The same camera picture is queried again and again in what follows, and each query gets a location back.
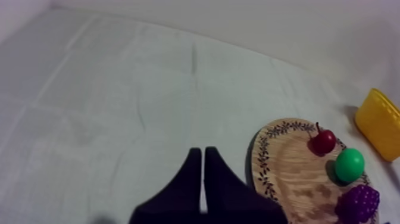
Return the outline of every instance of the red apple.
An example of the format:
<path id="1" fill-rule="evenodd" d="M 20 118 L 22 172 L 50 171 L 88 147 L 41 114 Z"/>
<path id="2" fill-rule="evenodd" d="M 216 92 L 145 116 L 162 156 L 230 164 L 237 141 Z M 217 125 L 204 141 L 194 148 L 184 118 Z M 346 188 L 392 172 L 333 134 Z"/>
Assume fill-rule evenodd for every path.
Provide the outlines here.
<path id="1" fill-rule="evenodd" d="M 318 122 L 315 124 L 318 129 L 318 135 L 311 140 L 312 147 L 318 154 L 330 153 L 336 146 L 336 137 L 330 130 L 321 130 Z"/>

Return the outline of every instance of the wall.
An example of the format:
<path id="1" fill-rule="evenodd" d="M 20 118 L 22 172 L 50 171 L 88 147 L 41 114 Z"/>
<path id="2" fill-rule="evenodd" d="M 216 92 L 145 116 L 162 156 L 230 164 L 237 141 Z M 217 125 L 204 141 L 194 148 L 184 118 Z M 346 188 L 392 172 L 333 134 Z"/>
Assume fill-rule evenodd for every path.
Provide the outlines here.
<path id="1" fill-rule="evenodd" d="M 362 91 L 400 85 L 397 0 L 56 0 L 127 15 L 270 55 Z"/>
<path id="2" fill-rule="evenodd" d="M 51 0 L 0 0 L 0 43 L 50 6 Z"/>

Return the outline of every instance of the apple stem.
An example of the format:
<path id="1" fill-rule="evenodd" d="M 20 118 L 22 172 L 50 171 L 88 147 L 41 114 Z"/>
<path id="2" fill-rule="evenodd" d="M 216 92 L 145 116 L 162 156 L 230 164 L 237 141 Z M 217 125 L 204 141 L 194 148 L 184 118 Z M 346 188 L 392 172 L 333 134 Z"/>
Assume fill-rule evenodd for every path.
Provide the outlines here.
<path id="1" fill-rule="evenodd" d="M 316 125 L 316 127 L 317 127 L 318 133 L 321 133 L 320 125 L 318 124 L 318 122 L 317 122 L 315 125 Z"/>

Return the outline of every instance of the white tablecloth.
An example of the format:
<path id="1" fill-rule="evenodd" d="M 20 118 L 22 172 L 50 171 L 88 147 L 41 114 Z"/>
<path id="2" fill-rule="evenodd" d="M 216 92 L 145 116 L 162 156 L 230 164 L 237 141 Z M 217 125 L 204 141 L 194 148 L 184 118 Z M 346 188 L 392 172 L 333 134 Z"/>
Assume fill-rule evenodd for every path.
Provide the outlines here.
<path id="1" fill-rule="evenodd" d="M 364 97 L 212 39 L 52 10 L 0 46 L 0 223 L 127 223 L 190 147 L 216 146 L 244 181 L 250 140 L 282 117 L 358 148 L 380 222 L 396 223 L 400 163 L 382 161 L 352 124 Z"/>

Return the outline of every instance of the decorative leaf border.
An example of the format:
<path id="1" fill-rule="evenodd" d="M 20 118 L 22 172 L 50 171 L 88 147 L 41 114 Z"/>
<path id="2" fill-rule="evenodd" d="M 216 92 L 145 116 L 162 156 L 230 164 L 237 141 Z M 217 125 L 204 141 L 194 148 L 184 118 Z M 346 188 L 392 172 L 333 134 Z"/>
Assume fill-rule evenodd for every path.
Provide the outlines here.
<path id="1" fill-rule="evenodd" d="M 268 160 L 269 160 L 269 153 L 268 153 L 268 140 L 272 138 L 276 138 L 279 135 L 285 135 L 287 134 L 290 130 L 296 131 L 306 131 L 306 132 L 311 132 L 315 131 L 316 128 L 313 124 L 310 123 L 303 123 L 303 122 L 286 122 L 282 121 L 282 124 L 280 125 L 275 125 L 271 128 L 267 128 L 267 131 L 264 132 L 264 135 L 260 136 L 260 139 L 258 140 L 259 143 L 259 153 L 258 153 L 258 158 L 257 160 L 260 162 L 260 168 L 262 168 L 262 172 L 259 172 L 260 176 L 257 178 L 258 181 L 262 182 L 262 185 L 265 186 L 265 191 L 264 194 L 268 196 L 268 198 L 271 198 L 275 202 L 278 202 L 278 198 L 276 197 L 276 191 L 273 189 L 274 184 L 271 183 L 268 180 L 267 177 L 267 172 L 271 171 L 270 168 L 268 168 Z M 342 148 L 342 150 L 346 149 L 347 146 L 339 139 L 336 138 L 336 143 Z M 363 184 L 365 185 L 371 185 L 370 180 L 368 179 L 368 176 L 365 174 L 365 172 L 362 173 L 361 175 L 361 180 Z M 377 212 L 371 217 L 371 224 L 376 224 L 377 222 Z"/>

